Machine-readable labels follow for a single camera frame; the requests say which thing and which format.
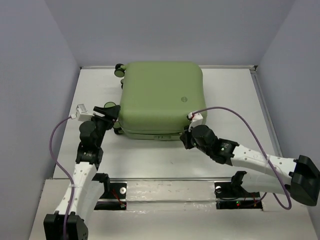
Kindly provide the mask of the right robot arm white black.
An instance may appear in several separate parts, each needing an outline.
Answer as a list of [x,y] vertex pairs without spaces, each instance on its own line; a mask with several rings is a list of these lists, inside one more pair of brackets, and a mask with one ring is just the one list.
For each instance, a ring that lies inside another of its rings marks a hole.
[[314,207],[320,194],[320,171],[307,156],[284,158],[263,155],[235,141],[218,138],[204,124],[185,126],[180,136],[184,147],[196,148],[221,165],[244,168],[231,178],[235,196],[250,192],[288,194],[293,200]]

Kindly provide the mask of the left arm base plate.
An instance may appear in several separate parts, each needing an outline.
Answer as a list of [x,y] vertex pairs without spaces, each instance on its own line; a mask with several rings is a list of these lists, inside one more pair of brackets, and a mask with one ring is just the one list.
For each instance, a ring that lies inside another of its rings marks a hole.
[[96,211],[125,211],[127,209],[127,182],[111,182],[110,191],[104,192],[95,205]]

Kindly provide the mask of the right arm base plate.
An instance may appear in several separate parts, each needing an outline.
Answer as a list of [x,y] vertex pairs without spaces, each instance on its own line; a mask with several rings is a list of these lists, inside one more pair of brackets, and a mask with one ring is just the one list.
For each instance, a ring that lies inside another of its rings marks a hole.
[[242,187],[233,187],[231,182],[215,182],[214,194],[217,210],[262,210],[259,192],[247,192]]

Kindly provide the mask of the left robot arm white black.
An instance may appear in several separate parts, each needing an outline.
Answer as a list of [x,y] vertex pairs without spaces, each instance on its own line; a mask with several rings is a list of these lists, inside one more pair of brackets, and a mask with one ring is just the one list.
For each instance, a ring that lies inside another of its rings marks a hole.
[[88,221],[100,198],[110,194],[109,175],[98,173],[103,158],[102,142],[106,131],[116,123],[121,107],[107,102],[94,107],[89,113],[83,104],[76,107],[70,120],[81,122],[79,145],[67,190],[54,213],[43,220],[47,240],[86,240],[89,237]]

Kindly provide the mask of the green suitcase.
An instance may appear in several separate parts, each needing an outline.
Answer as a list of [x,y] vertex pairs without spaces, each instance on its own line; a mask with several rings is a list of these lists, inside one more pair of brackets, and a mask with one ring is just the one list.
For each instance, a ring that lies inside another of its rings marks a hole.
[[189,61],[134,61],[115,65],[120,112],[113,131],[131,139],[178,141],[188,114],[206,108],[203,72]]

